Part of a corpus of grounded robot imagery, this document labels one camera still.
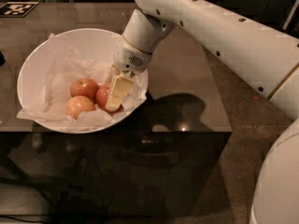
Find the glass table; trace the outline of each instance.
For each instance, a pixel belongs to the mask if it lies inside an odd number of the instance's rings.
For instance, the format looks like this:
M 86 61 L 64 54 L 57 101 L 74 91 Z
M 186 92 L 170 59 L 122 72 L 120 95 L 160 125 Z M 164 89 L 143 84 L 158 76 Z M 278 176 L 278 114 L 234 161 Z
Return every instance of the glass table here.
M 49 202 L 59 210 L 68 206 L 62 193 L 67 200 L 73 195 L 78 203 L 99 205 L 101 193 L 113 215 L 181 216 L 192 210 L 232 129 L 203 47 L 181 28 L 153 55 L 147 101 L 117 125 L 67 134 L 16 119 L 18 74 L 38 45 L 50 34 L 79 28 L 121 34 L 135 8 L 133 3 L 38 4 L 24 18 L 0 18 L 0 50 L 15 84 L 0 112 L 5 115 L 0 163 L 9 170 L 0 182 L 50 192 Z M 33 141 L 45 149 L 30 150 Z

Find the parchment paper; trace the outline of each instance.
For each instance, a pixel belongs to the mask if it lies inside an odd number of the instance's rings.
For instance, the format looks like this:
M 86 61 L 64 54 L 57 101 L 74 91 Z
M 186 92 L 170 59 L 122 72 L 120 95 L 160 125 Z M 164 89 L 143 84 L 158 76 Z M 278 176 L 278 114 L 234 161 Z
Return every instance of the parchment paper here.
M 148 79 L 145 75 L 140 75 L 134 77 L 135 85 L 123 99 L 122 111 L 111 116 L 96 105 L 95 111 L 82 112 L 77 120 L 67 116 L 64 110 L 71 98 L 71 83 L 78 78 L 89 77 L 99 85 L 104 84 L 112 65 L 112 57 L 111 63 L 83 60 L 79 50 L 55 35 L 50 35 L 48 43 L 53 59 L 46 71 L 42 92 L 29 107 L 24 107 L 18 113 L 17 118 L 35 120 L 46 128 L 59 128 L 63 133 L 98 131 L 125 119 L 146 100 Z

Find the white bowl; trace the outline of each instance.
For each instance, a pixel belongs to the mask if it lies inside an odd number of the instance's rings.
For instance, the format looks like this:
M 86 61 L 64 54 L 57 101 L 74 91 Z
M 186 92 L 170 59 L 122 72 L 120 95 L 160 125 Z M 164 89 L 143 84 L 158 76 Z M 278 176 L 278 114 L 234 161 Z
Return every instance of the white bowl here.
M 68 31 L 59 35 L 65 38 L 67 43 L 77 49 L 82 59 L 95 59 L 101 60 L 107 64 L 112 64 L 112 57 L 114 49 L 117 46 L 120 35 L 110 31 L 101 29 L 77 29 Z M 47 46 L 49 40 L 45 41 L 37 47 L 26 59 L 23 64 L 17 84 L 17 91 L 22 108 L 29 108 L 42 92 L 46 83 L 47 66 L 55 57 Z M 138 82 L 148 84 L 148 72 L 138 76 Z M 62 133 L 92 133 L 104 130 L 129 116 L 131 112 L 117 116 L 113 121 L 106 123 L 100 127 L 91 127 L 89 130 L 68 132 L 65 127 L 59 122 L 47 122 L 41 119 L 35 120 L 38 124 Z

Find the table surface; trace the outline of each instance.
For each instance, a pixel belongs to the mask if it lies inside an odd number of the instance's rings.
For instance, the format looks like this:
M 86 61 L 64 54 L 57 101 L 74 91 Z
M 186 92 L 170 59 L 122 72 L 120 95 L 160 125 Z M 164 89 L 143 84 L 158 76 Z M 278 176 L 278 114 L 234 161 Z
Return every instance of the table surface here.
M 50 34 L 79 28 L 122 34 L 135 8 L 133 3 L 38 4 L 24 18 L 0 18 L 0 50 L 14 71 L 15 86 L 26 58 Z M 0 132 L 46 131 L 31 120 L 16 119 L 21 110 L 16 87 L 11 94 L 9 119 L 0 123 Z M 231 131 L 204 48 L 181 28 L 155 50 L 149 65 L 149 99 L 124 122 L 112 130 Z

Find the bowl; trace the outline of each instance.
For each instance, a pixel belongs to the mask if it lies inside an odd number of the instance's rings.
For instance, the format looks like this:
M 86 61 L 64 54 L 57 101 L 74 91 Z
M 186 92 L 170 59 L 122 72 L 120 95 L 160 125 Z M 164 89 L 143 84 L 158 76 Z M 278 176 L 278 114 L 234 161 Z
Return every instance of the bowl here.
M 61 38 L 69 46 L 78 51 L 80 58 L 83 60 L 100 60 L 101 65 L 111 66 L 113 62 L 113 52 L 116 48 L 121 36 L 119 34 L 102 30 L 102 29 L 77 29 L 56 35 Z M 48 39 L 40 46 L 38 46 L 24 62 L 17 83 L 18 97 L 21 103 L 22 110 L 30 109 L 41 93 L 45 91 L 47 80 L 47 72 L 49 66 L 57 60 L 56 53 L 50 47 L 50 40 Z M 135 77 L 135 83 L 142 84 L 142 95 L 145 96 L 148 87 L 148 71 Z M 140 106 L 145 99 L 137 99 L 134 108 L 125 110 L 113 116 L 112 120 L 107 121 L 101 125 L 91 127 L 79 127 L 76 129 L 66 127 L 65 119 L 61 120 L 46 120 L 46 119 L 32 119 L 38 124 L 60 133 L 92 133 L 104 130 L 112 125 L 115 125 L 128 117 L 134 109 Z

